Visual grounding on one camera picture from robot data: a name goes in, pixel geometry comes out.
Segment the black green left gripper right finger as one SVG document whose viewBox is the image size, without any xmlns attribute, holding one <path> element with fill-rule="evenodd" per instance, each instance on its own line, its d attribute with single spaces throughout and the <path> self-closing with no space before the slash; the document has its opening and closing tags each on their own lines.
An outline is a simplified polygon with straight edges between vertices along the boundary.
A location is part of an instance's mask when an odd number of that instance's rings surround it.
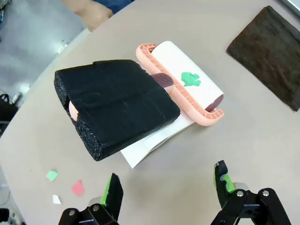
<svg viewBox="0 0 300 225">
<path fill-rule="evenodd" d="M 290 225 L 289 217 L 274 189 L 252 193 L 245 183 L 233 183 L 223 160 L 214 165 L 214 185 L 221 211 L 213 225 L 237 225 L 242 218 L 255 225 Z"/>
</svg>

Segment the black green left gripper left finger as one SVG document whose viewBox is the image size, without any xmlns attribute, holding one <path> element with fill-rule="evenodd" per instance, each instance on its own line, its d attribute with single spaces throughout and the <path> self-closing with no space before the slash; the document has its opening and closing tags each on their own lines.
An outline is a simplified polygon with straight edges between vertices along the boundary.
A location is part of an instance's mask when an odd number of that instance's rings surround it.
<svg viewBox="0 0 300 225">
<path fill-rule="evenodd" d="M 123 198 L 119 176 L 112 173 L 99 203 L 87 206 L 83 211 L 65 209 L 59 225 L 117 225 Z"/>
</svg>

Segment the person's right hand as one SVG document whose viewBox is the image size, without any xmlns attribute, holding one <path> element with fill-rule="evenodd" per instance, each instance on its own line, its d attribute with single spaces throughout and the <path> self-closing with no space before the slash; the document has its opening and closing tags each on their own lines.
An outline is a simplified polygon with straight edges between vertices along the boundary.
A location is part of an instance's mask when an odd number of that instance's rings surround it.
<svg viewBox="0 0 300 225">
<path fill-rule="evenodd" d="M 61 0 L 61 2 L 80 17 L 90 32 L 113 16 L 111 9 L 93 0 Z"/>
</svg>

